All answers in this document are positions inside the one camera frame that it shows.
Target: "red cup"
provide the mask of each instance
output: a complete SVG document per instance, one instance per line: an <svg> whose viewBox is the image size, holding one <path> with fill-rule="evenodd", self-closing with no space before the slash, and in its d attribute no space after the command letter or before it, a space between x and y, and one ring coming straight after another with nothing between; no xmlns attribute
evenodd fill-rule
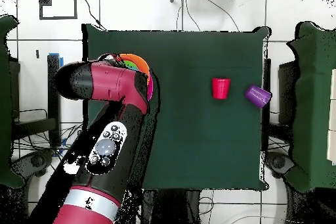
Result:
<svg viewBox="0 0 336 224"><path fill-rule="evenodd" d="M213 97L214 99L226 99L228 96L228 88L230 87L230 79L213 78Z"/></svg>

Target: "purple cup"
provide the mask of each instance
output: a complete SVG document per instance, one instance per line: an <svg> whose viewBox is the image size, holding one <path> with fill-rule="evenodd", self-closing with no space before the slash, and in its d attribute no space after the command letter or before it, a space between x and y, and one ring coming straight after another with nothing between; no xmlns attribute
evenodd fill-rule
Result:
<svg viewBox="0 0 336 224"><path fill-rule="evenodd" d="M264 107L272 98L272 94L256 85L251 85L245 96L258 108Z"/></svg>

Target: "plastic cup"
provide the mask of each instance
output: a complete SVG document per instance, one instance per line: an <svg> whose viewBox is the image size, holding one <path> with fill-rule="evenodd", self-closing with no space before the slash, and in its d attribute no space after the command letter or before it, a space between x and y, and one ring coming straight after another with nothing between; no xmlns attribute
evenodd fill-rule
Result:
<svg viewBox="0 0 336 224"><path fill-rule="evenodd" d="M213 98L226 99L230 82L231 80L227 78L213 78Z"/></svg>
<svg viewBox="0 0 336 224"><path fill-rule="evenodd" d="M246 91L245 96L249 99L256 107L264 107L272 98L272 94L265 91L256 85L251 85Z"/></svg>

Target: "dark green cloth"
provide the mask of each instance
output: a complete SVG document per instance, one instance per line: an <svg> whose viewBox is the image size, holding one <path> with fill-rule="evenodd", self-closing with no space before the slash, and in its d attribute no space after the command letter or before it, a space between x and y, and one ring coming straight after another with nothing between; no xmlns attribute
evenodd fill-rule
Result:
<svg viewBox="0 0 336 224"><path fill-rule="evenodd" d="M301 74L295 85L297 108L293 122L292 155L297 166L285 177L300 192L315 187L335 188L336 166L327 160L327 134L336 32L301 22L289 46Z"/></svg>
<svg viewBox="0 0 336 224"><path fill-rule="evenodd" d="M262 27L253 33L102 32L87 25L89 59L132 53L153 68L160 109L144 189L265 189L259 180L261 112L246 98L261 87ZM212 78L230 78L228 98ZM93 120L101 102L90 102Z"/></svg>
<svg viewBox="0 0 336 224"><path fill-rule="evenodd" d="M18 25L13 16L0 17L0 184L18 188L24 180L11 171L12 156L12 99L11 99L11 70L9 68L9 52L6 37L11 29Z"/></svg>

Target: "white box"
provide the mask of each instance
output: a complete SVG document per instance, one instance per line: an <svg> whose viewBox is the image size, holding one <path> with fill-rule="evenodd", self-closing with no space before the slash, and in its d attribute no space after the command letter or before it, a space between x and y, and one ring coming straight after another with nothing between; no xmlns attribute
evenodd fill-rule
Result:
<svg viewBox="0 0 336 224"><path fill-rule="evenodd" d="M336 100L336 70L333 70L331 73L331 93L330 99Z"/></svg>
<svg viewBox="0 0 336 224"><path fill-rule="evenodd" d="M336 162L336 131L328 131L327 159Z"/></svg>
<svg viewBox="0 0 336 224"><path fill-rule="evenodd" d="M336 101L330 101L329 129L336 131Z"/></svg>

